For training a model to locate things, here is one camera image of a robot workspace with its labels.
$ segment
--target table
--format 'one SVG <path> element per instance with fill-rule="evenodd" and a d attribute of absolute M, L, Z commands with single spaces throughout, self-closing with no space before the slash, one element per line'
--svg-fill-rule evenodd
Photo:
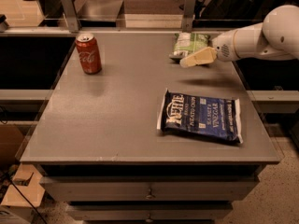
<path fill-rule="evenodd" d="M 21 157 L 44 168 L 41 185 L 73 218 L 222 218 L 279 163 L 232 63 L 181 68 L 168 58 L 174 32 L 93 33 L 103 70 L 84 74 L 73 51 Z M 239 98 L 244 143 L 158 133 L 166 88 Z"/>

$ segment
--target floor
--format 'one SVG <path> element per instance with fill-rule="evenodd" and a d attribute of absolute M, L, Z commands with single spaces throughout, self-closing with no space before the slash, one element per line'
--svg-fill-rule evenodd
<path fill-rule="evenodd" d="M 179 4 L 181 0 L 172 1 Z M 39 14 L 36 7 L 32 9 L 37 15 Z M 18 21 L 24 20 L 17 17 L 15 19 L 10 18 L 10 21 L 18 26 Z M 260 184 L 243 201 L 233 202 L 234 210 L 225 219 L 216 220 L 216 224 L 299 223 L 298 149 L 278 123 L 269 124 L 267 129 L 282 155 L 280 164 L 267 166 L 259 175 Z M 65 208 L 66 203 L 57 203 L 46 197 L 38 211 L 48 224 L 82 223 L 69 217 L 65 213 Z M 45 222 L 37 215 L 32 222 L 32 224 L 43 223 Z"/>

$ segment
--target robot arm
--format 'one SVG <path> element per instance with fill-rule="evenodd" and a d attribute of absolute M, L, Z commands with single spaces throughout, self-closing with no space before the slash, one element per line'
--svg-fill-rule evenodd
<path fill-rule="evenodd" d="M 198 50 L 182 59 L 180 64 L 189 67 L 205 61 L 212 63 L 216 58 L 224 62 L 249 57 L 276 61 L 299 59 L 298 24 L 299 7 L 277 7 L 263 23 L 225 32 L 212 40 L 212 48 Z"/>

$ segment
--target soda can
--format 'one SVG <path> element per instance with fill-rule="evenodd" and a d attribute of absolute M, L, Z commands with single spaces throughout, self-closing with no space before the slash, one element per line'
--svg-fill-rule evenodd
<path fill-rule="evenodd" d="M 76 37 L 76 47 L 86 74 L 96 74 L 102 70 L 100 52 L 93 34 L 79 34 Z"/>

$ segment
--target blue chip bag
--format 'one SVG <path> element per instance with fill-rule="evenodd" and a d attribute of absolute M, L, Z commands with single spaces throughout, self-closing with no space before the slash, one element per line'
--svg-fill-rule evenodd
<path fill-rule="evenodd" d="M 179 130 L 242 143 L 238 99 L 166 91 L 157 129 Z"/>

